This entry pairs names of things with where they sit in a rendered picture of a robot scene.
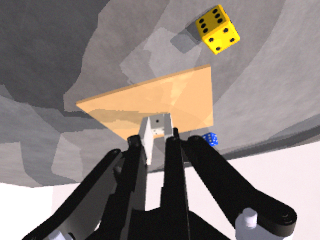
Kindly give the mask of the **yellow die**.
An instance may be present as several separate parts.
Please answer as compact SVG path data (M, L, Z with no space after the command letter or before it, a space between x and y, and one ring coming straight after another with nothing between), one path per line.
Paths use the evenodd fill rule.
M240 37L221 5L217 5L196 21L201 40L217 54Z

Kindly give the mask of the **blue die with white pips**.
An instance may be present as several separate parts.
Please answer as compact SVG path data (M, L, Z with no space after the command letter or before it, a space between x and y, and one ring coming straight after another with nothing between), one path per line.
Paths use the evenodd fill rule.
M217 145L218 141L216 135L213 133L208 133L202 136L211 146Z

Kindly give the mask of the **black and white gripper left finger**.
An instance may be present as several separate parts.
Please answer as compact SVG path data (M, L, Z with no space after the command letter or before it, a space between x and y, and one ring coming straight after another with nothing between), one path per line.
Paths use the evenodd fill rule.
M132 209L145 210L153 144L149 116L138 134L127 137L128 150L109 151L54 214L21 240L85 240L92 232L91 240L127 240Z

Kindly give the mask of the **peach flat square mat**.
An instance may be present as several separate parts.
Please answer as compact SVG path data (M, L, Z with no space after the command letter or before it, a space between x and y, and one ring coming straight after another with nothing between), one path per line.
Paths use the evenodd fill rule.
M213 125L210 64L154 78L76 102L121 136L137 134L142 118L171 113L179 133Z

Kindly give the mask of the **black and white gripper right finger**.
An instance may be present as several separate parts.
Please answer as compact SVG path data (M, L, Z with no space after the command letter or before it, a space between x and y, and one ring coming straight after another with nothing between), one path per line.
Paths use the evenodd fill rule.
M191 162L235 229L236 240L292 240L295 210L256 189L203 137L181 140L171 113L164 114L164 138L164 181L155 240L190 240L184 162Z

